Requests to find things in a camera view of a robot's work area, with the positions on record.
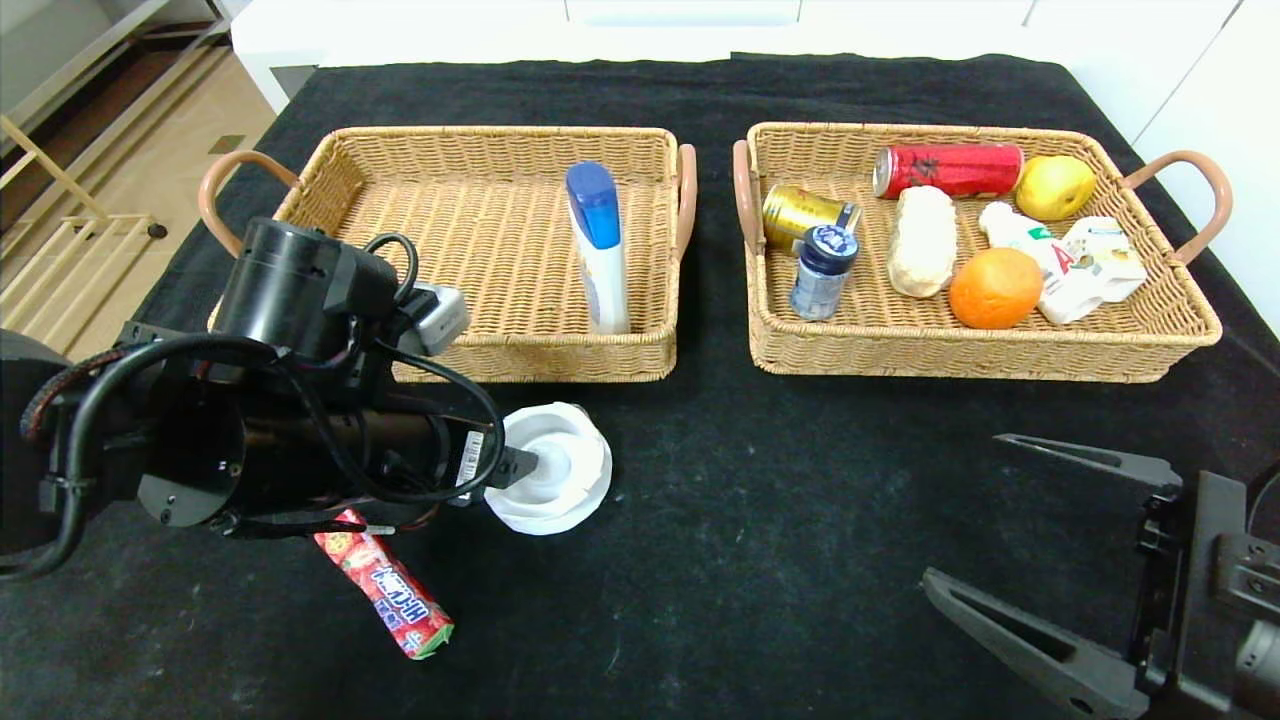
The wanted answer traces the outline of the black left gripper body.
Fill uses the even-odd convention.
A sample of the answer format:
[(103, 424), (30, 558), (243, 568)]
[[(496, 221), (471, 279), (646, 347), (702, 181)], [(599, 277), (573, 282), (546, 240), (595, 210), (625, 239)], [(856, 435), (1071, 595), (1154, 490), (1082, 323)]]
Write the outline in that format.
[(403, 495), (475, 501), (493, 454), (490, 427), (453, 416), (375, 416), (375, 478)]

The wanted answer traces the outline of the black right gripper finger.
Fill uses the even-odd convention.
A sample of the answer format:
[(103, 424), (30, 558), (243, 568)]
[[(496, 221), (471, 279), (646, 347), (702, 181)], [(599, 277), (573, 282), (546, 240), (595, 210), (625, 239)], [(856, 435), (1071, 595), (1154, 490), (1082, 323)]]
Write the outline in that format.
[(1166, 495), (1181, 493), (1181, 478), (1174, 471), (1172, 465), (1167, 460), (1160, 457), (1129, 454), (1111, 448), (1075, 445), (1018, 433), (1000, 433), (993, 436), (992, 439), (1028, 448), (1037, 454), (1060, 457), (1061, 460), (1080, 464), (1082, 466), (1108, 473), (1115, 477), (1123, 477), (1129, 480), (1157, 488)]
[(1137, 688), (1137, 667), (1120, 655), (927, 568), (929, 602), (1073, 719), (1138, 719), (1151, 698)]

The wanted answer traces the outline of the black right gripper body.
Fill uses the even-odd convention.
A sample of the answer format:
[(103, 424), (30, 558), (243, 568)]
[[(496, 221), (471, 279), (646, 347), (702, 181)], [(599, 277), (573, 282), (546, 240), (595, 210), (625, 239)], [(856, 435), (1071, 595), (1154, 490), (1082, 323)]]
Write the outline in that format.
[(1149, 510), (1130, 644), (1142, 717), (1277, 717), (1277, 544), (1251, 533), (1247, 484), (1202, 471)]

